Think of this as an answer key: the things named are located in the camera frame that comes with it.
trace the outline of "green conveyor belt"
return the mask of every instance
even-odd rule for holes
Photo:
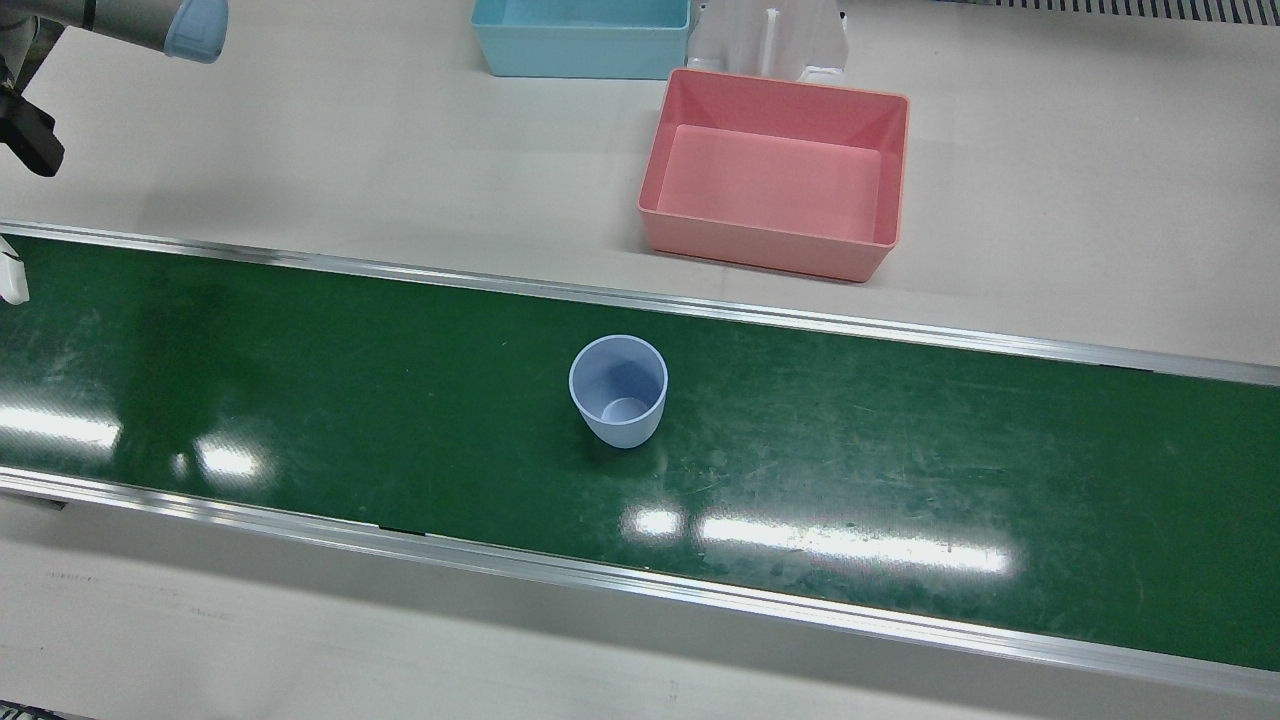
[[[1280,388],[10,241],[0,465],[1280,670]]]

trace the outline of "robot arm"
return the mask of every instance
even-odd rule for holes
[[[38,15],[174,58],[212,63],[223,51],[228,10],[227,0],[0,0],[4,14]],[[20,67],[22,59],[9,60],[10,69],[15,64]]]
[[[15,90],[36,18],[82,27],[165,55],[212,63],[227,37],[227,0],[0,0],[0,143],[36,174],[63,161],[54,118]]]

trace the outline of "white table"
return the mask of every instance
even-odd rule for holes
[[[67,163],[0,158],[0,217],[1280,365],[1271,28],[851,3],[913,118],[850,286],[649,252],[663,85],[489,77],[467,6],[236,3],[212,67],[70,31],[27,91]],[[0,501],[0,697],[104,720],[1276,715],[106,509]]]
[[[69,32],[27,92],[68,159],[0,159],[0,217],[1280,364],[1274,28],[851,4],[913,115],[850,286],[650,252],[663,83],[493,78],[468,5],[241,3],[212,67]]]

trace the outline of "metal grate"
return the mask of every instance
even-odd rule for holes
[[[977,0],[977,4],[1176,20],[1280,26],[1277,0],[995,0],[993,3],[992,0]]]

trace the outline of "white object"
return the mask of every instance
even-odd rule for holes
[[[708,0],[689,67],[778,79],[838,79],[849,40],[836,0]]]
[[[27,269],[3,237],[0,237],[0,297],[9,305],[22,305],[31,300],[31,293],[27,292]]]
[[[630,450],[644,445],[662,420],[667,363],[637,337],[605,336],[573,359],[568,393],[596,437]]]

